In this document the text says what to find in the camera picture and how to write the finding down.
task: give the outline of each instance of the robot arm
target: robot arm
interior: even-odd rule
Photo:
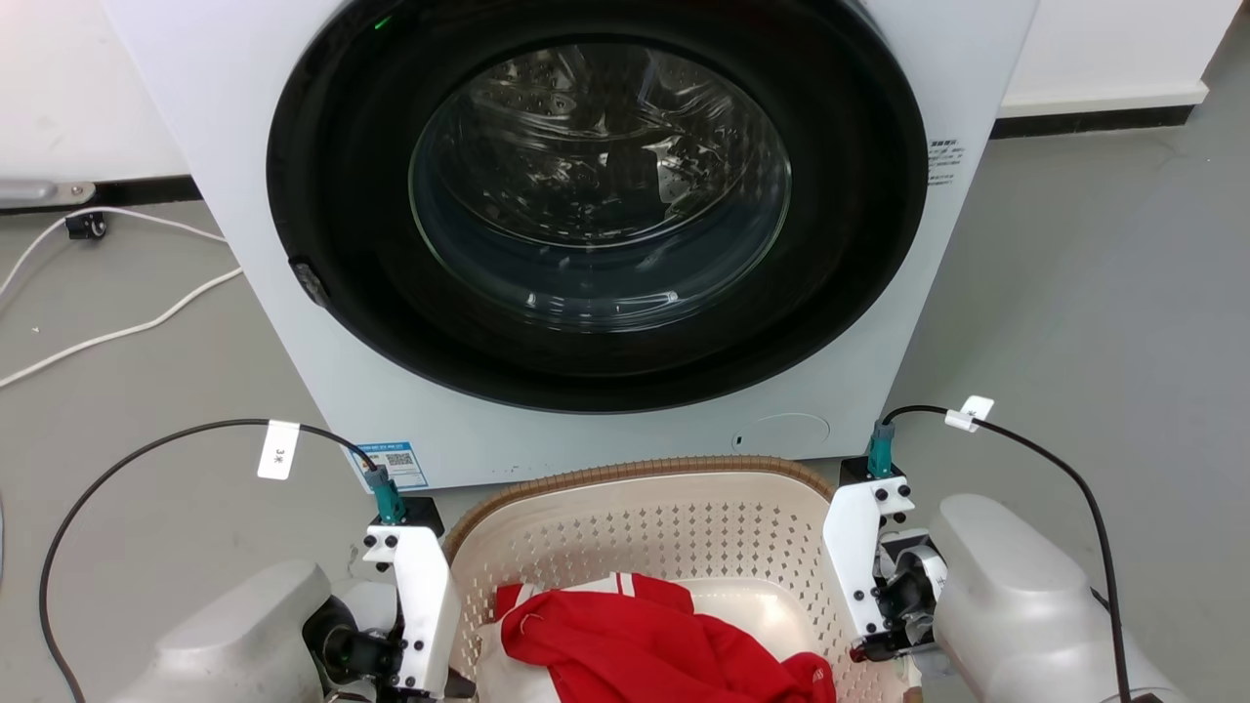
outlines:
[[[460,598],[429,528],[370,525],[365,560],[394,564],[396,587],[374,584],[400,618],[390,635],[361,632],[312,562],[265,569],[156,643],[148,670],[114,703],[425,702],[470,698],[448,668]],[[374,685],[349,684],[365,679]]]
[[[851,459],[841,478],[824,538],[859,634],[854,659],[940,648],[984,703],[1118,700],[1110,617],[1070,557],[979,495],[942,500],[931,530],[881,532],[912,507],[906,477]],[[1131,637],[1125,645],[1135,702],[1188,700]]]

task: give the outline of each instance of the washing machine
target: washing machine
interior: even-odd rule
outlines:
[[[864,452],[1035,4],[105,0],[402,489]]]

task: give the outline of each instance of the black cable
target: black cable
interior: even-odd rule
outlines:
[[[945,415],[948,412],[949,410],[946,408],[939,408],[936,405],[904,405],[902,408],[890,410],[890,413],[885,415],[885,419],[881,420],[881,424],[888,425],[894,422],[894,418],[906,413],[935,413]],[[1120,702],[1132,703],[1131,687],[1129,685],[1129,665],[1124,653],[1124,622],[1120,618],[1120,589],[1115,584],[1115,567],[1111,564],[1111,543],[1106,537],[1106,524],[1102,522],[1102,510],[1099,509],[1098,500],[1094,499],[1094,492],[1090,490],[1089,484],[1085,483],[1081,474],[1076,473],[1076,469],[1036,442],[978,418],[972,418],[972,424],[1011,439],[1024,447],[1028,447],[1029,449],[1032,449],[1038,454],[1041,454],[1049,459],[1051,464],[1059,467],[1065,474],[1076,482],[1076,487],[1080,488],[1081,494],[1085,495],[1085,502],[1089,503],[1090,507],[1090,514],[1094,515],[1094,529],[1098,532],[1099,549],[1102,552],[1102,572],[1106,577],[1105,605],[1108,613],[1111,615],[1111,649],[1115,653],[1115,678],[1120,688]]]
[[[196,425],[192,428],[175,432],[174,434],[165,435],[158,439],[156,442],[152,442],[151,444],[148,444],[146,447],[142,447],[141,449],[132,452],[125,459],[118,462],[109,470],[104,472],[104,474],[100,475],[100,478],[95,479],[95,483],[92,483],[82,493],[82,495],[79,497],[79,499],[74,503],[74,507],[70,508],[70,512],[65,515],[65,519],[61,520],[61,527],[56,529],[56,535],[52,537],[52,543],[48,547],[48,554],[44,557],[44,572],[39,577],[39,627],[42,628],[44,630],[44,644],[48,645],[49,654],[52,655],[52,660],[56,662],[56,668],[60,669],[61,675],[65,678],[65,684],[70,687],[70,694],[74,695],[75,703],[86,703],[86,698],[82,697],[82,688],[78,683],[78,678],[74,677],[74,672],[70,669],[69,663],[65,662],[65,655],[61,654],[61,648],[56,645],[56,637],[52,635],[52,625],[48,618],[48,580],[52,573],[52,559],[56,558],[56,550],[60,549],[61,539],[65,537],[65,530],[69,529],[70,523],[74,522],[74,518],[79,514],[79,510],[82,509],[82,505],[86,504],[88,499],[91,498],[91,495],[94,495],[95,492],[99,490],[101,485],[104,485],[104,482],[112,478],[112,475],[120,472],[122,467],[142,457],[144,454],[151,452],[152,449],[169,444],[175,439],[181,439],[184,437],[199,434],[201,432],[208,432],[210,429],[218,429],[225,427],[268,425],[268,424],[269,424],[268,419],[241,418],[236,420],[219,420],[215,423]],[[351,453],[360,457],[361,460],[364,460],[365,465],[369,468],[369,470],[371,472],[378,470],[378,465],[374,464],[374,460],[369,458],[369,454],[365,454],[364,450],[361,450],[359,447],[339,437],[338,434],[334,434],[330,430],[325,430],[318,427],[310,427],[302,424],[300,425],[300,432],[306,432],[309,434],[315,434],[318,437],[332,439],[334,442],[338,442],[339,444],[346,447]]]

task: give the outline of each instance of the power cord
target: power cord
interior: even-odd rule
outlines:
[[[195,234],[198,236],[204,236],[204,238],[211,239],[214,241],[221,241],[221,243],[225,241],[225,238],[222,238],[222,236],[219,236],[216,234],[210,234],[208,231],[204,231],[201,229],[196,229],[196,228],[194,228],[191,225],[188,225],[188,224],[182,224],[182,223],[174,221],[174,220],[166,220],[164,218],[156,218],[156,216],[152,216],[152,215],[146,215],[144,213],[135,213],[132,210],[124,210],[121,208],[108,208],[108,206],[102,206],[102,205],[101,206],[96,206],[96,208],[84,208],[81,210],[75,210],[74,213],[70,213],[69,215],[65,215],[64,219],[69,219],[69,218],[74,218],[74,216],[79,216],[79,215],[88,215],[88,214],[91,214],[91,213],[114,213],[114,214],[118,214],[118,215],[128,215],[128,216],[131,216],[131,218],[138,218],[140,220],[148,220],[148,221],[151,221],[151,223],[158,223],[158,224],[162,224],[162,225],[169,225],[169,226],[172,226],[172,228],[178,228],[178,229],[181,229],[184,231]],[[9,275],[5,278],[4,283],[0,284],[0,295],[4,295],[5,290],[9,289],[9,285],[12,283],[14,278],[16,278],[18,271],[26,263],[26,260],[35,251],[35,249],[39,248],[40,243],[42,243],[45,239],[48,239],[49,236],[51,236],[52,233],[55,233],[58,229],[61,228],[61,225],[64,224],[64,219],[58,220],[56,224],[49,226],[42,233],[40,233],[39,236],[36,236],[35,240],[30,243],[30,246],[28,246],[26,250],[22,251],[21,256],[18,258],[18,263],[14,264],[12,270],[9,271]],[[26,377],[29,377],[29,375],[31,375],[31,374],[34,374],[34,373],[44,369],[44,368],[48,368],[48,367],[55,364],[56,362],[60,362],[61,359],[64,359],[66,357],[70,357],[72,354],[78,354],[79,352],[82,352],[84,349],[90,349],[91,346],[95,346],[98,344],[104,344],[105,341],[111,341],[114,339],[120,339],[122,336],[129,336],[131,334],[138,334],[140,331],[146,331],[146,330],[149,330],[149,329],[151,329],[151,328],[154,328],[154,326],[156,326],[156,325],[159,325],[161,323],[164,323],[165,320],[170,319],[171,316],[174,316],[179,310],[181,310],[188,304],[190,304],[191,300],[195,300],[196,298],[199,298],[204,293],[211,290],[212,288],[216,288],[218,285],[221,285],[222,283],[225,283],[225,281],[228,281],[228,280],[238,276],[241,273],[242,273],[242,269],[238,268],[238,269],[228,271],[228,273],[225,273],[225,274],[222,274],[222,275],[220,275],[220,276],[218,276],[218,278],[215,278],[212,280],[206,281],[204,285],[201,285],[201,286],[196,288],[195,290],[192,290],[191,293],[186,294],[186,296],[184,296],[181,300],[179,300],[178,303],[175,303],[172,308],[170,308],[169,310],[165,310],[165,313],[162,313],[160,316],[158,316],[154,320],[150,320],[150,321],[146,321],[146,323],[142,323],[142,324],[138,324],[135,326],[130,326],[130,328],[126,328],[126,329],[121,329],[121,330],[118,330],[118,331],[112,331],[112,333],[109,333],[109,334],[105,334],[105,335],[100,335],[100,336],[96,336],[95,339],[89,339],[86,341],[81,341],[79,344],[75,344],[74,346],[70,346],[69,349],[62,349],[61,352],[58,352],[56,354],[52,354],[51,357],[44,359],[42,362],[39,362],[36,364],[26,367],[25,369],[21,369],[18,373],[10,374],[10,375],[0,379],[0,389],[5,388],[8,385],[11,385],[14,383],[18,383],[19,380],[21,380],[21,379],[24,379],[24,378],[26,378]]]
[[[219,420],[215,423],[208,423],[188,428],[184,430],[179,430],[175,432],[174,434],[168,434],[158,439],[156,442],[152,442],[132,452],[125,459],[121,459],[120,462],[110,467],[109,470],[104,472],[104,474],[101,474],[100,478],[95,479],[95,483],[88,487],[88,489],[82,493],[82,495],[80,495],[79,499],[74,502],[74,507],[70,508],[70,512],[66,513],[65,519],[61,520],[61,525],[56,529],[56,534],[52,537],[52,543],[48,547],[48,553],[44,557],[44,570],[39,577],[39,625],[44,630],[44,644],[48,645],[49,654],[51,654],[52,660],[56,662],[56,668],[60,669],[61,677],[65,678],[65,684],[69,685],[70,694],[74,695],[75,703],[86,703],[86,698],[82,697],[82,688],[79,685],[78,678],[74,675],[74,670],[70,669],[69,663],[65,660],[65,655],[61,654],[61,648],[58,647],[56,644],[56,637],[52,635],[52,625],[48,617],[48,582],[49,577],[52,573],[52,560],[56,558],[56,550],[60,549],[61,539],[65,538],[65,532],[69,529],[70,523],[72,523],[74,518],[78,517],[79,510],[82,509],[82,505],[86,504],[88,499],[90,499],[91,495],[94,495],[95,492],[99,490],[100,487],[104,485],[106,480],[112,478],[126,464],[134,462],[135,459],[142,457],[144,454],[151,452],[152,449],[164,447],[165,444],[169,444],[170,442],[174,442],[176,439],[190,437],[192,434],[199,434],[201,432],[208,432],[210,429],[220,429],[229,427],[251,427],[251,425],[269,425],[269,420],[261,418]],[[305,424],[299,425],[299,428],[300,432],[306,432],[309,434],[315,434],[318,437],[324,437],[326,439],[338,442],[349,452],[360,457],[361,462],[364,462],[365,467],[368,467],[370,472],[378,470],[378,465],[374,464],[374,460],[369,458],[369,454],[365,454],[362,449],[348,442],[346,439],[339,437],[338,434],[334,434],[332,432],[326,429],[310,427]]]
[[[905,415],[908,413],[934,413],[938,415],[946,415],[949,413],[946,408],[939,408],[938,405],[904,405],[901,408],[895,408],[890,410],[885,418],[881,420],[881,425],[890,425],[894,419],[899,415]],[[1124,653],[1124,622],[1120,618],[1120,589],[1115,583],[1115,567],[1111,564],[1111,543],[1106,537],[1106,524],[1102,522],[1102,510],[1098,507],[1098,500],[1094,499],[1094,492],[1090,490],[1085,479],[1081,474],[1076,473],[1068,462],[1064,462],[1056,457],[1051,450],[1038,444],[1036,442],[1021,437],[1006,428],[999,427],[991,422],[982,420],[979,418],[972,418],[972,424],[976,427],[982,427],[998,435],[1005,437],[1018,444],[1032,449],[1038,454],[1046,458],[1051,464],[1055,464],[1065,474],[1068,474],[1076,487],[1081,489],[1081,494],[1085,495],[1085,502],[1089,503],[1090,514],[1094,517],[1094,529],[1098,532],[1098,544],[1099,549],[1102,552],[1102,572],[1106,578],[1106,610],[1111,615],[1111,649],[1115,653],[1115,678],[1116,684],[1120,689],[1120,702],[1132,703],[1131,687],[1129,685],[1129,665],[1126,663],[1126,657]]]

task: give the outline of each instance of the laundry basket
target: laundry basket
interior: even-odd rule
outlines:
[[[834,487],[761,457],[619,464],[522,483],[485,500],[444,549],[464,599],[452,668],[476,678],[495,588],[564,588],[610,572],[680,582],[779,658],[818,652],[840,703],[919,700],[906,659],[855,663],[846,603],[821,542]]]

